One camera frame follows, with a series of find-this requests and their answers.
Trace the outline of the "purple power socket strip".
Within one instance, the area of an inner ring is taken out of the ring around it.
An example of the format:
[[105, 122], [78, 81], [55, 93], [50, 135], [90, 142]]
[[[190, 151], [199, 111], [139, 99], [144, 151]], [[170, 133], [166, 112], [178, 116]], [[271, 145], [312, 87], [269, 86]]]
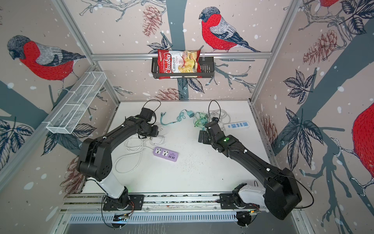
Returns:
[[162, 147], [155, 147], [153, 150], [153, 155], [173, 162], [177, 162], [179, 156], [177, 152]]

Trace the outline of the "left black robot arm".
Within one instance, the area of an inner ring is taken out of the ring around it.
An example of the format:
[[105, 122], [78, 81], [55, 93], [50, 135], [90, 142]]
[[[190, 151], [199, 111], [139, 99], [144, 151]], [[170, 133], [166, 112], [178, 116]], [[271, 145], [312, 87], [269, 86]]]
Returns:
[[125, 194], [126, 187], [112, 172], [112, 152], [131, 136], [157, 136], [158, 127], [151, 123], [153, 118], [154, 114], [130, 116], [107, 134], [95, 139], [85, 139], [79, 154], [77, 171], [93, 178], [108, 197], [119, 199]]

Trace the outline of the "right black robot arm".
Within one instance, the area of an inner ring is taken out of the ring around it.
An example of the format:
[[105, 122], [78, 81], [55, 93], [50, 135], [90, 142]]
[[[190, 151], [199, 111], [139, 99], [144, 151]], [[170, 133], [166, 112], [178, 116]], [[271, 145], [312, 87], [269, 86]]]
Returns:
[[302, 201], [298, 181], [289, 169], [281, 170], [260, 159], [237, 138], [226, 136], [217, 122], [205, 125], [205, 130], [199, 132], [198, 142], [211, 145], [247, 169], [264, 186], [265, 207], [279, 220], [284, 220]]

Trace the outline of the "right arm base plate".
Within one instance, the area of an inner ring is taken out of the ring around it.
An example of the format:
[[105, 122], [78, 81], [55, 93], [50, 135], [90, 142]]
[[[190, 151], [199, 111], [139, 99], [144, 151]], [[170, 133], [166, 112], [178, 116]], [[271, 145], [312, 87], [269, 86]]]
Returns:
[[220, 204], [223, 210], [234, 210], [234, 209], [252, 209], [258, 211], [260, 207], [257, 204], [245, 203], [241, 198], [233, 193], [223, 193], [219, 195], [219, 199], [216, 200]]

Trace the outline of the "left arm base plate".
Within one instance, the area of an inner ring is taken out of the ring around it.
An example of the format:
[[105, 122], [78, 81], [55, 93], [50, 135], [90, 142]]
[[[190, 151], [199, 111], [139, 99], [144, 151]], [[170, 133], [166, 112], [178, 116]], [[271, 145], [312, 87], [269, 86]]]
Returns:
[[118, 199], [106, 196], [103, 200], [103, 211], [140, 211], [142, 210], [144, 195], [125, 194]]

